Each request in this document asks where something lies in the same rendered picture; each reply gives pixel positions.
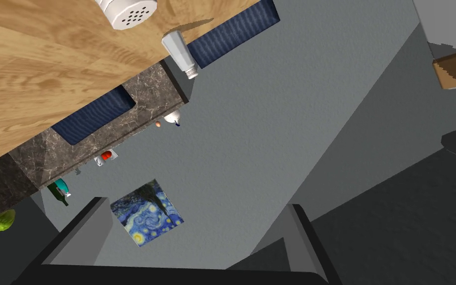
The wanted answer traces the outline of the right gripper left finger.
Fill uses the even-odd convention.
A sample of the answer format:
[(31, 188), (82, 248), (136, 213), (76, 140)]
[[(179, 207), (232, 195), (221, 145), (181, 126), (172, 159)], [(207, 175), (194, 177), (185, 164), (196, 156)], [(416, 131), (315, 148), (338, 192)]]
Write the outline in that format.
[(94, 265), (112, 226), (109, 199), (93, 198), (23, 273), (39, 265)]

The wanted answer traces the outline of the white salt shaker with holes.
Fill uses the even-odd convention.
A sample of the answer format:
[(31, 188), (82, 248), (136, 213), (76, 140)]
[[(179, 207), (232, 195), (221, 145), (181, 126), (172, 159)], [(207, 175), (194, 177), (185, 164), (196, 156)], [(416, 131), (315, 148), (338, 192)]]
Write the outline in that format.
[(115, 30), (132, 28), (157, 9), (157, 0), (94, 0)]

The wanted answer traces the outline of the dark marble kitchen counter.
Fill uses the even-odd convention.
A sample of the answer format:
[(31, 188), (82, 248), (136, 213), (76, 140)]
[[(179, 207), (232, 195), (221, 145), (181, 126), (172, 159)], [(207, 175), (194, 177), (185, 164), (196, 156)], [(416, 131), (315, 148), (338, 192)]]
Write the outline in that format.
[(130, 78), (123, 88), (135, 106), (78, 144), (68, 144), (56, 131), (47, 128), (0, 157), (0, 213), (188, 101), (165, 61)]

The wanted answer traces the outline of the blue starry night painting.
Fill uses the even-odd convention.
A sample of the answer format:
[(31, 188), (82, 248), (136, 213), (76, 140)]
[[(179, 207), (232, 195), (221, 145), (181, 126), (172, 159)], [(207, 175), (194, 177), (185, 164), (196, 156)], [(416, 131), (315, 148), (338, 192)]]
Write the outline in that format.
[(139, 247), (184, 223), (156, 180), (111, 203), (110, 208)]

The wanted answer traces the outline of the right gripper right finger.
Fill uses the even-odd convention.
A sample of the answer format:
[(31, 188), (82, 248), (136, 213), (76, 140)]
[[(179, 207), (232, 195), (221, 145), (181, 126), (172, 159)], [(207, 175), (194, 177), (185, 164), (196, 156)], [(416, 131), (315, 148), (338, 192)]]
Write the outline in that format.
[(231, 270), (311, 272), (314, 285), (341, 279), (304, 208), (287, 204), (253, 252)]

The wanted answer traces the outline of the light wooden table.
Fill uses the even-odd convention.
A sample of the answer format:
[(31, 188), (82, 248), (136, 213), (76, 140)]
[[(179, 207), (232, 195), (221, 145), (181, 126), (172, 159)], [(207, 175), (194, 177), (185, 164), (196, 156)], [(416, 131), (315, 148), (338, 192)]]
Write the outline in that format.
[(95, 0), (0, 0), (0, 157), (258, 0), (157, 0), (126, 30)]

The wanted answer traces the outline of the dark blue striped chair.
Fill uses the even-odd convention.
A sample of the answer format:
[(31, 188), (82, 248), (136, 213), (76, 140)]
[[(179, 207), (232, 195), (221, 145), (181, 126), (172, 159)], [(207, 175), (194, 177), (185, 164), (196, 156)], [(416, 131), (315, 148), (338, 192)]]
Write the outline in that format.
[(51, 128), (70, 145), (76, 145), (135, 105), (134, 99), (119, 85)]
[(279, 21), (274, 1), (259, 0), (187, 47), (199, 67), (205, 68)]

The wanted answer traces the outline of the white faceted pepper shaker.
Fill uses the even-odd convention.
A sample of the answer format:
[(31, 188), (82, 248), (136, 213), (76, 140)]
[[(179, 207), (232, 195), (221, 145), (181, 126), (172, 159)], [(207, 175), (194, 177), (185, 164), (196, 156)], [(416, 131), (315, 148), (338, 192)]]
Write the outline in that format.
[(162, 38), (161, 43), (188, 79), (194, 79), (198, 76), (196, 63), (179, 30), (167, 33)]

